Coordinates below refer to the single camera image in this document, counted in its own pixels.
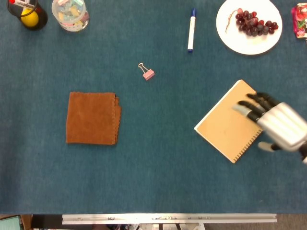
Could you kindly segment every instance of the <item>robotic hand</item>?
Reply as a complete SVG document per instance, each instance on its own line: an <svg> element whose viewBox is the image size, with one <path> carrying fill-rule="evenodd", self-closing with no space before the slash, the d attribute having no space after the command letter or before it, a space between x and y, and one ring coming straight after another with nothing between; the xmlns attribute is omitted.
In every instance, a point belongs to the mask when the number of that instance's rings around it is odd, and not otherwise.
<svg viewBox="0 0 307 230"><path fill-rule="evenodd" d="M233 109L257 123L274 140L274 144L260 142L258 147L266 151L283 149L299 151L307 164L307 122L285 102L279 102L267 93L247 94L258 103L240 101Z"/></svg>

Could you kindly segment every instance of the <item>plate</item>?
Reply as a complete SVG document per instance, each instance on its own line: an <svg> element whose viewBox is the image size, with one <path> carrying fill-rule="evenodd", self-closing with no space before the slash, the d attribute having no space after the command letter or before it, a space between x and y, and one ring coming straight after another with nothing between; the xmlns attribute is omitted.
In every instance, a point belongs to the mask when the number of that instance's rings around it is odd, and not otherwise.
<svg viewBox="0 0 307 230"><path fill-rule="evenodd" d="M247 36L238 30L234 12L225 33L229 15L238 8L242 8L243 11L255 11L259 20L277 22L279 28L274 34ZM216 29L221 40L230 49L240 54L255 55L271 49L278 42L283 30L283 21L278 9L269 0L227 0L217 13Z"/></svg>

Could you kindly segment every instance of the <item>binder clip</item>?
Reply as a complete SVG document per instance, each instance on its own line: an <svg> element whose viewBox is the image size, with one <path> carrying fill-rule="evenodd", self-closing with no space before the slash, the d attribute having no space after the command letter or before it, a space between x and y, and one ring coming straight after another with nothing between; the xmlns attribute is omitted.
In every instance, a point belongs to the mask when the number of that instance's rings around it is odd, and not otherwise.
<svg viewBox="0 0 307 230"><path fill-rule="evenodd" d="M143 65L142 62L139 64L139 68L144 72L143 77L145 78L146 81L149 80L151 77L154 76L154 71L153 71L152 69L149 69L149 70L148 70L148 69Z"/></svg>

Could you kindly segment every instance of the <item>tan notebook cover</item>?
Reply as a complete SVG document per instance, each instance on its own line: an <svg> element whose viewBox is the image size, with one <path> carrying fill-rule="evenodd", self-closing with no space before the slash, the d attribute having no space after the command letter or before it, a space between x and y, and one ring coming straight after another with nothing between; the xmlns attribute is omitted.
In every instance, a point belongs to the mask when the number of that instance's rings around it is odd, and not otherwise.
<svg viewBox="0 0 307 230"><path fill-rule="evenodd" d="M238 80L194 128L232 163L262 132L257 124L232 109L241 100L254 103L247 93L255 91L245 81Z"/></svg>

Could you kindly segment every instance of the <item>brown towel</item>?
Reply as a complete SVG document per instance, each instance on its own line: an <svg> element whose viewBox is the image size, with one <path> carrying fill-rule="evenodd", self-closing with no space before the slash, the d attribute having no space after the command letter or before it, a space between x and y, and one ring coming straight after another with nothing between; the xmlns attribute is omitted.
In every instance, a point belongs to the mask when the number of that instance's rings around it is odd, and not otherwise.
<svg viewBox="0 0 307 230"><path fill-rule="evenodd" d="M71 92L66 142L114 145L118 139L121 108L112 92Z"/></svg>

